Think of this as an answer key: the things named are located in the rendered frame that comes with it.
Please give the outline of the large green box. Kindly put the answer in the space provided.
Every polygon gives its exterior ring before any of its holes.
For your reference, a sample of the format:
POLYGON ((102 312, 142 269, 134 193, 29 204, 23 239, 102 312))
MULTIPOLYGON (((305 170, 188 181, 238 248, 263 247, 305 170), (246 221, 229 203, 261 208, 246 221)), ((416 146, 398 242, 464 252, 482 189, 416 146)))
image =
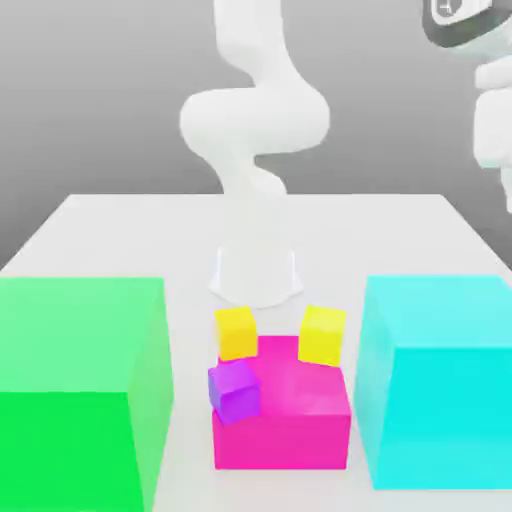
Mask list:
POLYGON ((0 512, 152 512, 172 405, 162 279, 0 278, 0 512))

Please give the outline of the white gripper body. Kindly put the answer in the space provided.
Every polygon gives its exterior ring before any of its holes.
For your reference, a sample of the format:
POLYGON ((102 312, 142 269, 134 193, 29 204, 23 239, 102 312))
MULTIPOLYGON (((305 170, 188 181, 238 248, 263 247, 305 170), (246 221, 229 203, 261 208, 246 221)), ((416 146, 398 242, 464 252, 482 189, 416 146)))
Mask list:
POLYGON ((477 99, 473 152, 481 168, 512 165, 512 87, 486 91, 477 99))

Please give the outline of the small purple cube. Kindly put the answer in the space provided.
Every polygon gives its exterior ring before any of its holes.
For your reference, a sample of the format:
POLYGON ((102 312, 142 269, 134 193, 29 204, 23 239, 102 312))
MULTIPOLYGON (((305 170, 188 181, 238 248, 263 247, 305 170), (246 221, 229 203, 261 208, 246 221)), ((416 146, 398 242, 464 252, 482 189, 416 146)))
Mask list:
POLYGON ((246 359, 221 362, 207 376, 210 403, 222 424, 260 415, 260 381, 246 359))

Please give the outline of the large cyan box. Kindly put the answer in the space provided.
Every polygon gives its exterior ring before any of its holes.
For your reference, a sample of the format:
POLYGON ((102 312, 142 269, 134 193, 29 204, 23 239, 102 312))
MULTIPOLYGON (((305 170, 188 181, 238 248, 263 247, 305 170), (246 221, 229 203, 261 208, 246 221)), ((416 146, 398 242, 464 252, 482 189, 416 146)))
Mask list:
POLYGON ((367 279, 354 407, 379 490, 512 490, 512 286, 367 279))

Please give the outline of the large magenta box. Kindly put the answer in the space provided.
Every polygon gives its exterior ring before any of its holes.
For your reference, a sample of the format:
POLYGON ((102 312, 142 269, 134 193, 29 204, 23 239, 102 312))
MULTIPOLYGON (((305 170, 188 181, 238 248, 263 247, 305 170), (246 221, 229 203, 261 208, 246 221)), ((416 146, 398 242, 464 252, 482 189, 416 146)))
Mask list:
POLYGON ((344 469, 351 408, 343 373, 298 360, 296 336, 261 336, 246 359, 260 381, 260 415, 231 425, 212 412, 217 469, 344 469))

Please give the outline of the small amber yellow cube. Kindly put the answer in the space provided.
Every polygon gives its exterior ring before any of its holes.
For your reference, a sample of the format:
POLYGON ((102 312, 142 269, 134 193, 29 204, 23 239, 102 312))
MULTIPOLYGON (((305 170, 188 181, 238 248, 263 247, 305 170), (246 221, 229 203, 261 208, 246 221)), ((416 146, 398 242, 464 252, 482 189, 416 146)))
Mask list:
POLYGON ((214 312, 219 357, 231 361, 258 355, 258 334, 254 316, 247 306, 214 312))

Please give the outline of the small lemon yellow cube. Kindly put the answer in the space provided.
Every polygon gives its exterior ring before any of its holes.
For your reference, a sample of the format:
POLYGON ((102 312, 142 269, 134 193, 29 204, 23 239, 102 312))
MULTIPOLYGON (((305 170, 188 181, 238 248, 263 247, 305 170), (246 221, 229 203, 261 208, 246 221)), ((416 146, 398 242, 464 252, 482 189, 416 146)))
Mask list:
POLYGON ((307 306, 300 326, 298 359, 339 367, 345 324, 344 310, 307 306))

